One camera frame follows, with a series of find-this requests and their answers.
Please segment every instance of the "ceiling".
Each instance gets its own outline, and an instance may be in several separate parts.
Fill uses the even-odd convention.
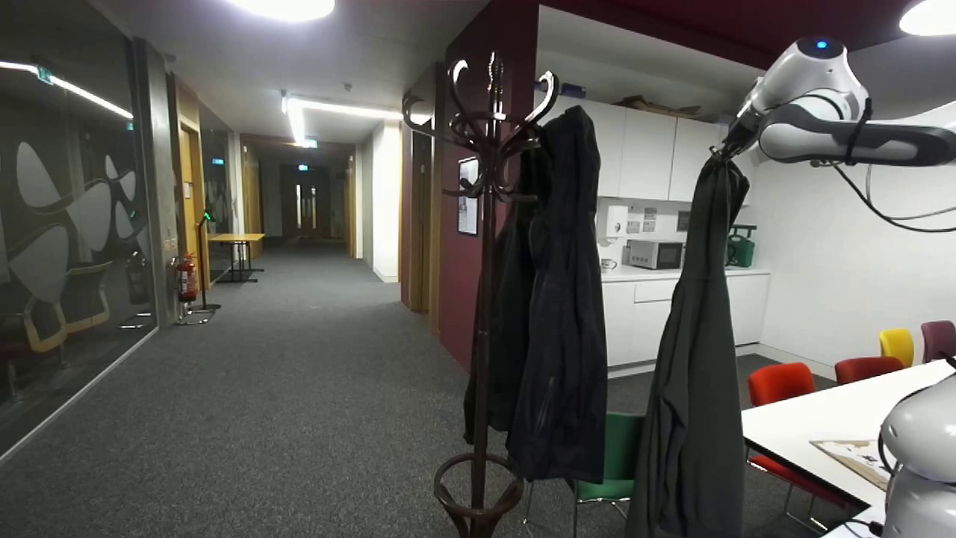
[[[52,3],[47,9],[56,11],[73,6],[61,0],[40,3]],[[282,90],[298,97],[397,108],[403,90],[427,75],[431,63],[446,53],[449,42],[488,0],[337,0],[337,11],[315,24],[258,21],[224,0],[94,3],[122,32],[153,42],[168,56],[168,69],[203,97],[210,117],[282,147],[291,138]],[[909,0],[545,3],[555,9],[542,15],[539,69],[555,69],[563,81],[585,87],[594,97],[642,94],[666,108],[690,108],[700,117],[721,117],[739,108],[754,78],[793,39],[827,32],[853,50],[893,42]],[[0,6],[9,15],[9,9],[26,3],[0,0]],[[61,36],[62,59],[68,59],[68,50],[91,48],[94,53],[91,42],[95,39],[85,39],[82,24],[52,27],[47,42]],[[0,30],[4,39],[18,32],[4,21]],[[324,144],[360,144],[373,126],[369,118],[307,112],[307,127]]]

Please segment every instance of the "gray carpet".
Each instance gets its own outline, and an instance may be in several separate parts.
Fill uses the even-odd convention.
[[[268,248],[261,266],[210,293],[210,325],[153,338],[0,464],[4,538],[454,535],[431,480],[466,452],[466,374],[361,263]],[[612,405],[646,384],[612,383]],[[782,493],[746,475],[746,535],[800,535],[775,519]],[[527,535],[521,511],[499,535]],[[569,486],[542,484],[531,516],[570,535]],[[585,508],[579,528],[621,535],[621,516]]]

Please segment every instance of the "fire extinguisher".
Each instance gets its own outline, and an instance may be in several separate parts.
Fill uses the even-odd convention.
[[[179,302],[194,302],[197,298],[197,277],[192,269],[192,257],[179,257],[176,274],[179,274]]]

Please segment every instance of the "red chair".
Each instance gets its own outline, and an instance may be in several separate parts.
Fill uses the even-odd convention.
[[[746,377],[746,389],[751,389],[751,402],[754,405],[766,405],[766,402],[775,402],[775,399],[788,399],[788,396],[797,396],[797,395],[811,395],[812,390],[812,374],[805,360],[785,360],[785,365],[766,365],[766,368],[757,368],[751,377]],[[785,490],[785,501],[782,501],[782,516],[818,532],[824,528],[815,516],[812,516],[812,501],[815,498],[827,498],[827,501],[844,501],[844,495],[824,484],[818,484],[812,475],[788,465],[785,461],[778,461],[766,452],[757,452],[751,453],[751,465],[763,468],[763,471],[772,471],[782,480],[788,480],[788,490]],[[793,501],[793,493],[796,486],[808,490],[811,493],[811,511],[808,511],[808,519],[805,516],[796,516],[788,511],[788,501]]]
[[[903,360],[888,359],[888,356],[854,356],[854,359],[844,359],[833,365],[838,384],[859,383],[867,377],[882,377],[891,369],[903,369]]]
[[[956,325],[951,320],[929,320],[923,332],[923,360],[956,356]]]

